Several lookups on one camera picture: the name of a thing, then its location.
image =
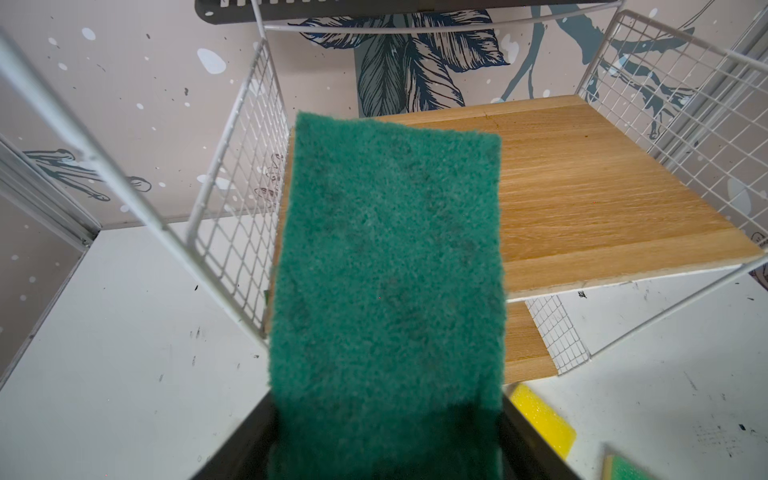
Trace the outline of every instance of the green scouring pad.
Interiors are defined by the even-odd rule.
[[[296,120],[271,478],[499,478],[501,138]]]

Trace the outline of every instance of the wire mesh side panel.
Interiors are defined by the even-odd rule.
[[[768,66],[627,10],[609,29],[578,94],[733,225],[768,242]]]
[[[257,50],[195,206],[187,243],[264,334],[289,128],[269,46]]]
[[[540,296],[526,300],[525,305],[544,340],[549,356],[554,361],[554,366],[558,369],[558,374],[589,360],[589,352],[576,333],[559,296]]]

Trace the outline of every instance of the white wire rack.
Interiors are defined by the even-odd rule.
[[[606,8],[620,10],[623,2],[512,22],[405,31],[264,25],[256,2],[252,5],[262,40],[225,125],[183,240],[126,181],[115,161],[4,35],[0,35],[0,73],[62,139],[80,151],[81,157],[94,162],[117,196],[198,278],[227,314],[248,335],[264,343],[280,205],[286,200],[283,182],[289,138],[265,29],[384,35],[469,31],[544,22]],[[647,148],[739,228],[768,237],[768,96],[764,87],[767,75],[768,67],[760,61],[620,10],[606,29],[577,94],[629,138]],[[749,212],[745,207],[747,201]],[[649,319],[601,352],[765,262],[768,256],[742,266]],[[589,359],[589,352],[557,296],[526,303],[560,373]]]

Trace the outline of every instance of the leaf print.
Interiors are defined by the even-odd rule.
[[[402,56],[407,40],[406,35],[374,35],[370,41],[357,81],[362,114],[366,117],[398,114],[405,108]]]
[[[491,23],[486,10],[461,10],[451,13],[416,13],[415,27],[444,27]],[[440,54],[451,70],[463,72],[480,67],[509,65],[498,49],[493,30],[459,31],[452,33],[419,34],[419,40]]]
[[[403,63],[408,111],[464,106],[462,93],[453,84],[442,59],[420,38],[411,36]]]
[[[328,17],[308,18],[304,22],[291,25],[304,27],[381,27],[385,23],[384,17]],[[325,48],[355,48],[368,38],[375,35],[360,33],[304,33],[304,38],[314,41]]]

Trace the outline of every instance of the yellow sponge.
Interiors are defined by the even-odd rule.
[[[509,400],[544,441],[565,460],[576,440],[573,427],[522,383],[515,388]]]

